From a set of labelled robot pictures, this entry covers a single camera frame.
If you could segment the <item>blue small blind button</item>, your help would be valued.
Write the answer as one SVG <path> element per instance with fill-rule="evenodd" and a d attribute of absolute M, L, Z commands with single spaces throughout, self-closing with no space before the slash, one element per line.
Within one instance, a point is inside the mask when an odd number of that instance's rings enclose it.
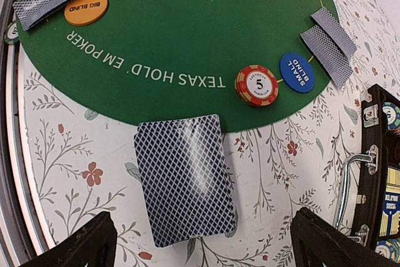
<path fill-rule="evenodd" d="M 283 81 L 297 93 L 314 89 L 316 78 L 310 62 L 302 55 L 291 52 L 282 56 L 279 70 Z"/>

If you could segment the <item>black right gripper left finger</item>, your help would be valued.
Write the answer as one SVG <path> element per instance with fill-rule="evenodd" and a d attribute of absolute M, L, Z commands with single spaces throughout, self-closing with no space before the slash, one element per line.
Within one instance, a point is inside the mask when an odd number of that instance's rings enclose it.
<path fill-rule="evenodd" d="M 114 266 L 117 236 L 111 214 L 102 211 L 62 243 L 23 266 Z"/>

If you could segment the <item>small chip stack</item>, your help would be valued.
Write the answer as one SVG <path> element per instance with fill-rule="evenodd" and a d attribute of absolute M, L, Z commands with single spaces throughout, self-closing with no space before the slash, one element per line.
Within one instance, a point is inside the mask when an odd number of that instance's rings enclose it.
<path fill-rule="evenodd" d="M 250 106 L 269 106 L 278 98 L 278 81 L 275 75 L 262 65 L 253 64 L 240 70 L 234 85 L 238 97 Z"/>

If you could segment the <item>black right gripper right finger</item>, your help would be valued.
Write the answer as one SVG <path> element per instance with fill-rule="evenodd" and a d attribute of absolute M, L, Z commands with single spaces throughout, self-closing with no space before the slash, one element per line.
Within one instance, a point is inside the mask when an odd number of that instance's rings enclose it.
<path fill-rule="evenodd" d="M 308 208 L 297 211 L 290 232 L 296 266 L 398 266 L 350 240 Z"/>

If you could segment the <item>orange big blind button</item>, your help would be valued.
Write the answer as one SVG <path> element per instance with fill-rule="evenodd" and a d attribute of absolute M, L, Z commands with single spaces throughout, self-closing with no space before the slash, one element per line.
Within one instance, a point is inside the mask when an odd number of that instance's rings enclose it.
<path fill-rule="evenodd" d="M 96 22 L 107 11 L 108 0 L 73 0 L 64 9 L 64 17 L 73 26 Z"/>

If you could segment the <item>blue checked card deck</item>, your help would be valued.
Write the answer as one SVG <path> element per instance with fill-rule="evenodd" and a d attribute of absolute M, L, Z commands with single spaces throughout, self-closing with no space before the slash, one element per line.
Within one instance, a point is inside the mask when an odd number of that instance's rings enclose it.
<path fill-rule="evenodd" d="M 219 116 L 143 122 L 134 135 L 154 244 L 232 233 L 232 189 Z"/>

